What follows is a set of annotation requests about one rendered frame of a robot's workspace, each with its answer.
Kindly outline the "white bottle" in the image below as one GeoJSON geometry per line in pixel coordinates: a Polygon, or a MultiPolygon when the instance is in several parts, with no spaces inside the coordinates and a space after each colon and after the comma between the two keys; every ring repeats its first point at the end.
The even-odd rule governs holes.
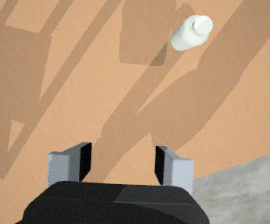
{"type": "Polygon", "coordinates": [[[173,33],[171,44],[176,50],[186,50],[202,45],[208,40],[212,27],[213,23],[209,17],[199,17],[199,15],[190,16],[173,33]]]}

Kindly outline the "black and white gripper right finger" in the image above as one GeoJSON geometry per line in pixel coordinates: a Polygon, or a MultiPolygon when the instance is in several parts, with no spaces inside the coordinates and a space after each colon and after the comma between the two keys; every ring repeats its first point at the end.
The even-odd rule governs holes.
{"type": "Polygon", "coordinates": [[[164,186],[177,186],[192,196],[194,161],[181,158],[166,146],[156,146],[154,173],[164,186]]]}

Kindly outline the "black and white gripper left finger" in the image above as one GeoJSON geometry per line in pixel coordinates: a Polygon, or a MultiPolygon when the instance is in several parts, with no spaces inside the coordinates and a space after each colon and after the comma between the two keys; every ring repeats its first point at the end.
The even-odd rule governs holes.
{"type": "Polygon", "coordinates": [[[59,181],[82,181],[91,170],[92,142],[81,142],[62,152],[51,152],[47,161],[47,188],[59,181]]]}

